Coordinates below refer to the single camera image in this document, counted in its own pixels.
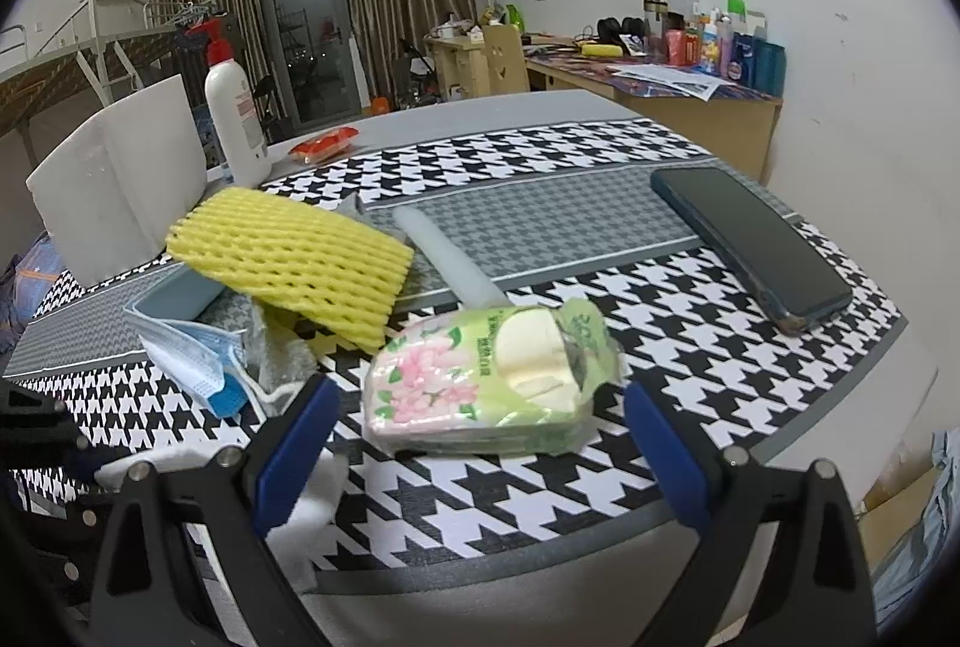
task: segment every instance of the translucent white stick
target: translucent white stick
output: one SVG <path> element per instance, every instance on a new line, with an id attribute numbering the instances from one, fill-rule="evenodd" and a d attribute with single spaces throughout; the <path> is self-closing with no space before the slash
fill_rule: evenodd
<path id="1" fill-rule="evenodd" d="M 490 277 L 418 208 L 397 206 L 394 209 L 394 222 L 433 263 L 443 281 L 464 306 L 469 309 L 488 309 L 512 305 Z"/>

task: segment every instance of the blue gripper pad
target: blue gripper pad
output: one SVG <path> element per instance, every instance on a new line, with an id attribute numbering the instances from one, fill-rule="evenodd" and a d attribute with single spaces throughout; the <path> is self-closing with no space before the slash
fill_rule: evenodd
<path id="1" fill-rule="evenodd" d="M 707 474 L 674 422 L 637 382 L 631 382 L 624 391 L 623 408 L 630 435 L 656 476 L 656 484 L 678 523 L 703 535 L 710 524 L 712 495 Z"/>
<path id="2" fill-rule="evenodd" d="M 296 499 L 304 491 L 320 452 L 336 425 L 339 407 L 340 388 L 327 377 L 277 444 L 256 481 L 256 500 L 251 516 L 253 530 L 259 537 L 266 537 L 271 528 L 290 518 Z"/>

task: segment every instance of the door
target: door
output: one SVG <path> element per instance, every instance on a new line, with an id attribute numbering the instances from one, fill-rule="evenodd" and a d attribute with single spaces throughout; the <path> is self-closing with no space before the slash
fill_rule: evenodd
<path id="1" fill-rule="evenodd" d="M 297 133 L 360 113 L 347 0 L 261 0 L 280 95 Z"/>

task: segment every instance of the bottle label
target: bottle label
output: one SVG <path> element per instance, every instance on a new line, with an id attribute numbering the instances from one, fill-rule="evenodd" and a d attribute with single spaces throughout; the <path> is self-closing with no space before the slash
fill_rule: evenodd
<path id="1" fill-rule="evenodd" d="M 263 144 L 263 131 L 260 128 L 260 120 L 256 116 L 253 98 L 250 93 L 244 92 L 236 97 L 236 103 L 237 112 L 240 113 L 240 124 L 243 126 L 244 133 L 247 133 L 247 143 L 250 144 L 251 149 L 259 149 Z"/>

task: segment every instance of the door frame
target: door frame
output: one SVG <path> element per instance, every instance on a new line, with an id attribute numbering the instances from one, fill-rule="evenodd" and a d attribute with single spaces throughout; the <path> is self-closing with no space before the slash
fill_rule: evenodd
<path id="1" fill-rule="evenodd" d="M 349 103 L 349 107 L 346 110 L 342 110 L 342 112 L 328 114 L 308 122 L 301 120 L 299 109 L 296 107 L 293 85 L 290 83 L 290 75 L 287 72 L 286 56 L 283 54 L 280 26 L 277 25 L 277 5 L 275 4 L 275 0 L 260 0 L 260 6 L 263 11 L 263 25 L 267 32 L 267 42 L 270 48 L 271 58 L 274 61 L 274 70 L 277 71 L 277 87 L 280 90 L 280 97 L 283 99 L 287 113 L 293 121 L 295 133 L 310 133 L 310 131 L 315 130 L 315 128 L 321 128 L 323 125 L 359 116 L 361 113 L 360 93 L 357 90 L 356 71 L 353 70 L 353 59 L 349 47 L 352 26 L 350 25 L 347 0 L 330 0 L 330 10 L 340 34 L 337 56 L 339 69 L 344 73 L 344 85 L 346 85 L 347 88 L 347 102 Z"/>

